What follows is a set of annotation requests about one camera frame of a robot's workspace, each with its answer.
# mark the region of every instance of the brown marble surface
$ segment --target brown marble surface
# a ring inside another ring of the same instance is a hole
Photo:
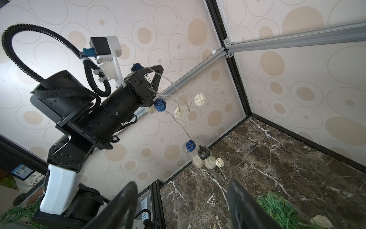
[[[232,228],[226,189],[236,179],[254,197],[279,192],[304,223],[325,215],[341,228],[366,228],[366,175],[255,118],[211,152],[223,168],[187,167],[161,189],[171,228]]]

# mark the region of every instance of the black frame edge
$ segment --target black frame edge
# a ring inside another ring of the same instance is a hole
[[[221,17],[217,2],[216,2],[216,0],[206,0],[206,4],[207,4],[207,8],[210,12],[213,24],[215,26],[217,36],[220,40],[220,44],[222,47],[225,48],[225,51],[227,51],[227,48],[225,47],[225,44],[224,44],[224,40],[226,38],[228,38],[228,36],[227,36],[227,32],[225,30],[224,22]],[[240,77],[240,71],[238,69],[238,66],[236,65],[236,62],[235,62],[235,59],[233,56],[229,59],[226,59],[226,61],[229,66],[230,73],[233,77],[236,90],[238,91],[240,101],[244,108],[245,115],[249,116],[251,114],[250,104],[249,104],[248,98],[245,93],[244,84]]]
[[[33,155],[31,152],[17,145],[3,135],[0,135],[0,153],[9,154],[18,158],[20,164],[23,164],[34,171],[42,173],[43,175],[47,173],[47,162]]]
[[[353,168],[355,168],[355,169],[357,169],[357,170],[359,170],[359,171],[366,174],[366,167],[365,166],[363,166],[363,165],[361,165],[361,164],[359,164],[359,163],[357,163],[357,162],[355,162],[355,161],[353,161],[353,160],[351,160],[351,159],[349,159],[345,156],[342,156],[342,155],[340,155],[340,154],[338,154],[338,153],[336,153],[336,152],[334,152],[334,151],[332,151],[328,148],[325,148],[322,145],[319,145],[319,144],[317,144],[313,141],[310,141],[309,139],[304,138],[304,137],[302,137],[302,136],[300,136],[300,135],[298,135],[298,134],[296,134],[296,133],[294,133],[294,132],[292,132],[292,131],[290,131],[286,128],[283,128],[282,126],[277,125],[274,122],[271,122],[268,119],[265,119],[265,118],[255,114],[255,113],[252,113],[250,116],[254,117],[254,118],[258,119],[259,121],[264,122],[265,124],[270,125],[270,126],[276,128],[276,129],[278,129],[279,131],[281,131],[281,132],[283,132],[283,133],[285,133],[285,134],[287,134],[287,135],[289,135],[289,136],[305,143],[306,145],[308,145],[312,148],[315,148],[316,150],[319,150],[320,152],[322,152],[324,154],[327,154],[327,155],[329,155],[329,156],[331,156],[331,157],[333,157],[333,158],[335,158],[335,159],[337,159],[337,160],[339,160],[339,161],[341,161],[341,162],[343,162],[343,163],[345,163],[345,164],[347,164],[347,165],[349,165],[349,166],[351,166],[351,167],[353,167]]]
[[[152,207],[154,209],[155,228],[166,229],[165,218],[163,211],[163,202],[161,201],[160,188],[162,187],[161,181],[156,180],[149,185],[152,197]]]

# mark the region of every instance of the beige circle pattern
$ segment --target beige circle pattern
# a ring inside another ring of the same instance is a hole
[[[337,81],[350,85],[366,84],[366,46],[350,46],[335,52],[328,60],[329,74]]]
[[[242,64],[245,70],[250,73],[257,73],[259,71],[259,61],[250,52],[246,52],[242,56]]]
[[[261,55],[261,66],[271,76],[279,76],[285,71],[285,62],[282,57],[273,51],[266,51]]]
[[[329,118],[325,128],[334,138],[348,145],[366,145],[366,127],[344,117]]]
[[[93,5],[86,12],[86,23],[96,36],[114,36],[117,32],[117,20],[105,6]]]
[[[173,175],[173,173],[175,172],[174,168],[165,168],[163,171],[161,171],[160,173],[160,178],[163,181],[166,181],[169,177],[171,177]]]
[[[165,167],[167,161],[163,157],[155,157],[149,163],[151,171],[161,171]]]
[[[19,23],[39,25],[32,13],[23,7],[7,4],[0,9],[0,27],[2,30]],[[38,41],[40,37],[40,33],[22,32],[17,34],[13,39],[23,44],[32,44]],[[5,60],[5,58],[0,57],[0,63],[4,63]]]
[[[269,106],[276,115],[282,118],[288,118],[291,115],[290,108],[282,100],[272,99]]]
[[[254,27],[254,38],[267,38],[280,34],[278,25],[271,19],[259,20]]]
[[[149,54],[148,57],[149,66],[160,65],[164,68],[164,71],[167,71],[170,67],[170,56],[169,54],[162,48],[156,48]]]
[[[159,131],[160,123],[154,117],[147,117],[142,120],[140,130],[145,135],[154,135]]]
[[[354,160],[361,164],[363,163],[363,159],[360,154],[358,154],[355,150],[351,149],[349,146],[343,143],[340,143],[338,141],[327,141],[323,144],[323,146],[351,160]]]
[[[290,131],[292,130],[290,124],[282,118],[275,117],[275,118],[272,119],[272,122],[276,123],[277,125],[282,126],[283,128],[286,128]]]
[[[177,145],[170,145],[164,150],[164,157],[168,160],[174,160],[179,157],[181,148]]]
[[[137,158],[125,158],[121,162],[121,169],[125,173],[133,173],[140,168],[140,161]]]
[[[63,71],[70,66],[67,52],[59,44],[53,42],[44,41],[37,44],[34,57],[39,66],[51,73]]]
[[[61,36],[70,41],[77,49],[89,47],[91,34],[84,26],[77,23],[69,23],[62,27]]]
[[[195,66],[197,66],[197,64],[198,64],[198,61],[195,58],[188,57],[188,58],[184,59],[184,61],[180,65],[181,75],[183,76],[184,74],[186,74],[187,72],[192,70]]]
[[[160,5],[154,12],[155,28],[163,35],[172,34],[177,28],[177,16],[167,5]]]
[[[313,30],[324,27],[321,13],[309,6],[300,6],[293,9],[282,23],[282,33],[293,33]]]
[[[187,38],[180,33],[174,34],[168,42],[170,55],[177,60],[185,58],[189,52],[189,43]]]
[[[323,124],[320,115],[308,107],[295,107],[292,115],[301,125],[310,129],[320,128]]]
[[[21,106],[17,109],[15,117],[19,124],[31,130],[44,129],[50,122],[50,119],[33,105]]]
[[[188,40],[195,46],[205,43],[207,39],[207,26],[201,19],[194,19],[188,26]]]
[[[235,30],[234,37],[236,42],[253,40],[253,35],[251,31],[245,26],[239,26]]]
[[[201,111],[196,107],[192,107],[190,112],[186,111],[184,113],[184,120],[189,125],[196,124],[200,120],[200,118]]]
[[[211,85],[218,85],[224,77],[224,70],[219,65],[214,65],[207,73],[207,81]]]
[[[220,124],[215,129],[215,136],[220,137],[223,133],[225,133],[228,129],[228,126],[225,124]]]
[[[67,19],[68,10],[64,0],[28,0],[28,3],[33,13],[48,24],[60,25]]]
[[[272,8],[273,0],[246,0],[249,12],[255,17],[263,17]]]
[[[292,84],[290,91],[296,101],[306,106],[317,106],[324,98],[320,88],[305,81]]]
[[[93,182],[93,176],[88,172],[84,172],[80,182],[85,185],[90,185]]]
[[[119,170],[110,170],[104,175],[104,181],[109,185],[120,184],[124,179],[123,172]]]
[[[350,118],[366,118],[366,91],[358,88],[336,88],[326,96],[328,105]]]
[[[219,102],[225,101],[230,95],[230,87],[227,84],[220,84],[215,90],[215,98]]]
[[[208,90],[208,83],[203,78],[195,79],[191,84],[192,95],[197,95],[199,93],[205,94]]]
[[[136,182],[146,182],[151,178],[151,171],[148,169],[140,169],[134,175]]]
[[[223,115],[231,115],[236,110],[236,102],[232,99],[226,100],[221,108],[221,112]]]
[[[257,92],[262,93],[264,91],[264,84],[263,81],[256,75],[250,75],[247,78],[249,87]]]
[[[109,170],[109,162],[105,158],[92,158],[86,167],[92,174],[103,174]]]
[[[275,77],[266,80],[267,91],[276,98],[283,99],[288,95],[288,88],[286,84]]]
[[[155,148],[152,145],[142,145],[137,150],[137,157],[140,160],[150,160],[155,155]]]
[[[171,137],[167,132],[157,133],[153,138],[153,144],[156,148],[164,149],[170,143]]]
[[[200,106],[200,110],[203,113],[210,113],[216,106],[216,99],[211,95],[205,95],[205,102]]]
[[[197,13],[197,0],[175,0],[175,11],[185,20],[191,20]]]
[[[105,158],[112,162],[117,162],[126,157],[127,150],[123,145],[112,144],[113,149],[106,149],[104,152]]]
[[[140,49],[150,50],[156,44],[156,31],[147,21],[138,21],[132,27],[132,39]]]
[[[186,128],[186,123],[184,121],[178,119],[177,122]],[[181,136],[183,133],[185,133],[183,128],[177,122],[173,121],[169,125],[169,133],[174,137]]]
[[[212,111],[207,118],[207,123],[209,126],[217,126],[221,123],[222,119],[223,115],[221,111]]]
[[[187,156],[181,156],[175,159],[174,161],[174,167],[176,169],[182,168],[187,162],[189,162],[189,158]]]
[[[27,143],[24,145],[24,147],[43,159],[48,157],[48,150],[50,148],[49,145],[39,141]]]
[[[307,128],[296,127],[294,129],[294,133],[319,144],[319,138],[313,132],[308,130]]]
[[[213,50],[215,50],[215,48],[210,44],[202,45],[202,47],[198,51],[198,60],[200,62],[204,61],[212,55]]]
[[[117,39],[122,51],[121,56],[117,58],[118,63],[123,66],[132,64],[136,58],[135,46],[125,37],[118,37]]]
[[[261,110],[267,110],[268,109],[267,100],[260,94],[253,94],[252,103],[254,103],[255,107],[258,107]]]
[[[241,24],[246,15],[246,7],[243,0],[228,0],[226,3],[226,10],[229,19],[234,24]]]

